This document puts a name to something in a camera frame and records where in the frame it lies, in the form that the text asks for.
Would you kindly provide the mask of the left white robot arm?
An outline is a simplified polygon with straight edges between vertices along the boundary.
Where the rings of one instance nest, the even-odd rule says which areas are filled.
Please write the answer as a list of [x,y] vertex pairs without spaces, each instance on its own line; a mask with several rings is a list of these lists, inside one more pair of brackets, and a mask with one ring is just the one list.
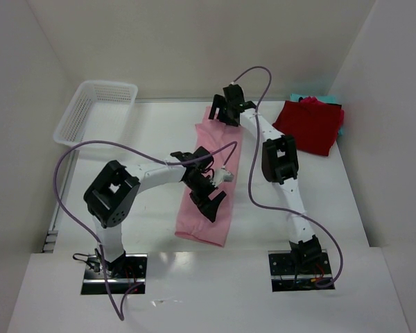
[[206,219],[216,221],[218,209],[226,197],[220,191],[209,196],[234,175],[225,167],[207,176],[205,171],[214,163],[209,151],[200,146],[194,153],[177,151],[163,165],[140,164],[133,174],[120,162],[108,162],[84,194],[89,213],[94,217],[99,245],[96,256],[110,277],[125,270],[126,252],[122,244],[121,223],[131,210],[137,194],[168,183],[183,182],[190,190],[190,204]]

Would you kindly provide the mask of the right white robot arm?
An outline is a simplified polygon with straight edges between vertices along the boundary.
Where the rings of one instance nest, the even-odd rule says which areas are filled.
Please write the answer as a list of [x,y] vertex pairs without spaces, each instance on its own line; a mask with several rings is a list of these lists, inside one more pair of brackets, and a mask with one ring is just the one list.
[[287,204],[288,236],[294,272],[306,274],[319,263],[322,248],[306,219],[306,210],[299,190],[299,162],[295,139],[273,127],[257,110],[257,106],[244,98],[242,88],[231,84],[223,94],[213,97],[210,119],[227,126],[242,127],[254,135],[261,151],[261,171],[271,183],[278,198]]

